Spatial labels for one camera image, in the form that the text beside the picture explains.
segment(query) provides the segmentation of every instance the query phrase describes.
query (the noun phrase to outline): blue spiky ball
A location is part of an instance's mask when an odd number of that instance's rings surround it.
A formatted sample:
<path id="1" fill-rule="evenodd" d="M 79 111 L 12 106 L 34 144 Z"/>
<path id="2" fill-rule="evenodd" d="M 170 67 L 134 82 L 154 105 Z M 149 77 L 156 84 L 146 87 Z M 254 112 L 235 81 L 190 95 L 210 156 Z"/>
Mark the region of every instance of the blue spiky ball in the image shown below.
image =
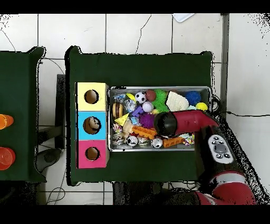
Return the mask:
<path id="1" fill-rule="evenodd" d="M 185 95 L 190 105 L 195 106 L 197 103 L 201 101 L 200 93 L 197 91 L 189 91 Z"/>

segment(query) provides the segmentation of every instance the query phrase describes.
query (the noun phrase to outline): metal tray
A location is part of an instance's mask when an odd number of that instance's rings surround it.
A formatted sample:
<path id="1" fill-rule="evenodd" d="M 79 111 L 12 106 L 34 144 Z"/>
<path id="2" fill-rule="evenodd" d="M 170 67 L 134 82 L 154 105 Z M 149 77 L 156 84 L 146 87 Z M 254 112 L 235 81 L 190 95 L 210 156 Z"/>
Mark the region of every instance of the metal tray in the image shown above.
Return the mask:
<path id="1" fill-rule="evenodd" d="M 194 151 L 194 144 L 190 146 L 186 146 L 184 144 L 178 144 L 174 145 L 168 148 L 164 148 L 163 146 L 160 148 L 153 148 L 152 146 L 147 146 L 147 147 L 140 147 L 136 145 L 132 149 L 127 148 L 125 149 L 119 149 L 117 146 L 114 146 L 112 144 L 112 139 L 111 137 L 114 134 L 114 131 L 112 129 L 112 113 L 111 113 L 111 107 L 114 103 L 113 96 L 116 94 L 123 94 L 123 93 L 131 93 L 131 94 L 136 94 L 137 92 L 140 91 L 147 91 L 148 89 L 162 89 L 164 91 L 174 91 L 182 96 L 185 95 L 186 92 L 188 91 L 198 91 L 201 94 L 201 102 L 204 102 L 208 105 L 209 110 L 211 111 L 211 98 L 212 98 L 212 91 L 209 87 L 207 86 L 170 86 L 170 87 L 122 87 L 119 89 L 119 87 L 111 87 L 108 91 L 108 97 L 110 99 L 110 104 L 109 104 L 109 111 L 108 111 L 108 147 L 109 150 L 112 152 L 147 152 L 147 151 L 153 151 L 153 152 L 158 152 L 158 151 Z"/>

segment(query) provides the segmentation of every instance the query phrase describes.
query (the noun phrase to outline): green mat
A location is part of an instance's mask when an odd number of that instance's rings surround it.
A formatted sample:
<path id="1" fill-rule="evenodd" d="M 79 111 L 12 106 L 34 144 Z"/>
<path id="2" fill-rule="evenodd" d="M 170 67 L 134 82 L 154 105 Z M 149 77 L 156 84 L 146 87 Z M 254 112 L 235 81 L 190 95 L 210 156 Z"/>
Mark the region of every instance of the green mat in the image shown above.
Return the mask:
<path id="1" fill-rule="evenodd" d="M 70 102 L 66 102 L 67 182 L 196 180 L 194 151 L 111 152 L 106 168 L 77 169 L 74 87 L 75 82 L 105 82 L 109 86 L 211 87 L 211 61 L 210 52 L 82 54 L 77 46 L 71 46 L 65 55 L 67 96 L 70 96 Z"/>
<path id="2" fill-rule="evenodd" d="M 36 72 L 44 48 L 27 53 L 0 51 L 0 114 L 11 115 L 14 123 L 0 130 L 0 146 L 16 154 L 12 166 L 0 171 L 0 180 L 45 182 L 34 167 L 37 143 Z"/>

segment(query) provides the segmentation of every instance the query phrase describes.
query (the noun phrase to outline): blue box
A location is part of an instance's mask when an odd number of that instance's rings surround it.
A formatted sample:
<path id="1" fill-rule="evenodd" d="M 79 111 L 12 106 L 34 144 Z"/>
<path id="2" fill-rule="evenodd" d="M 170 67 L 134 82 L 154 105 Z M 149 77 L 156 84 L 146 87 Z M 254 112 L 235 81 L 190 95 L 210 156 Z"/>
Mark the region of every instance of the blue box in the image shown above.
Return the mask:
<path id="1" fill-rule="evenodd" d="M 106 135 L 106 112 L 78 111 L 79 140 L 105 140 Z M 95 117 L 100 121 L 101 128 L 96 134 L 88 134 L 83 129 L 84 120 L 88 117 Z"/>

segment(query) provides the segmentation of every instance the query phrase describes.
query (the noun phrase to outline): yellow box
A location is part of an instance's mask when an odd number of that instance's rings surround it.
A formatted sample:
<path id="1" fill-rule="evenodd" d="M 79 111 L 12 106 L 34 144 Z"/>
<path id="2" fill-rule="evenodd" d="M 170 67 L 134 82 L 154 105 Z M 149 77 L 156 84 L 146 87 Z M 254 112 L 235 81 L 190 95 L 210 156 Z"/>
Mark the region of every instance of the yellow box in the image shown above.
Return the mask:
<path id="1" fill-rule="evenodd" d="M 78 110 L 79 111 L 106 111 L 107 106 L 106 83 L 100 82 L 78 82 Z"/>

